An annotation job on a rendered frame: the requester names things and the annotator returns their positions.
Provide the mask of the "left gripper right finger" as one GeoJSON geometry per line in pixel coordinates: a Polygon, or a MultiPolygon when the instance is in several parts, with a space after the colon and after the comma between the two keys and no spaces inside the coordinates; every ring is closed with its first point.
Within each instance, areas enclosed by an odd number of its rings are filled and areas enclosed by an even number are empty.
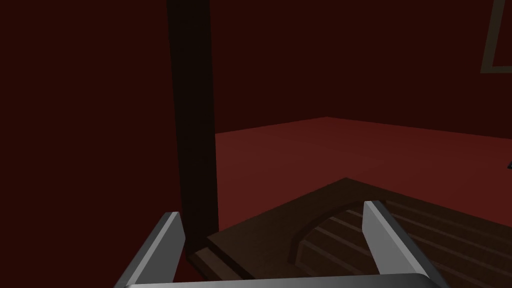
{"type": "Polygon", "coordinates": [[[382,202],[364,202],[361,229],[381,275],[420,274],[433,288],[452,288],[382,202]]]}

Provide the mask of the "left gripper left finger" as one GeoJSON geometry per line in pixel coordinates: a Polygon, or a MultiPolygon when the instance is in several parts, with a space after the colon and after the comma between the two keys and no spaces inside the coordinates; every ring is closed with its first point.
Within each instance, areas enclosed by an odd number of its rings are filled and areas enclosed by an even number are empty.
{"type": "Polygon", "coordinates": [[[185,240],[180,213],[165,213],[113,288],[172,283],[185,240]]]}

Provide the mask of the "brown slatted door leaf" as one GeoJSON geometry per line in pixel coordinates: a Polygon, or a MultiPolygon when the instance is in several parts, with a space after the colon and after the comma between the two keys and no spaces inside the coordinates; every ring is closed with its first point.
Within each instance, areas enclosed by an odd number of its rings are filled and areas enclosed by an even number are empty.
{"type": "Polygon", "coordinates": [[[363,204],[380,201],[449,288],[512,288],[512,227],[349,178],[210,235],[208,281],[375,275],[363,204]]]}

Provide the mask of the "dark framed wall picture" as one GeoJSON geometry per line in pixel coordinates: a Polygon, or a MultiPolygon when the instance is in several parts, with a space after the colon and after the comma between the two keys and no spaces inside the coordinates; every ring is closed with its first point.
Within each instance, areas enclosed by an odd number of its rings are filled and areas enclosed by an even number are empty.
{"type": "Polygon", "coordinates": [[[481,67],[481,74],[512,74],[512,66],[495,66],[494,59],[506,0],[493,0],[481,67]]]}

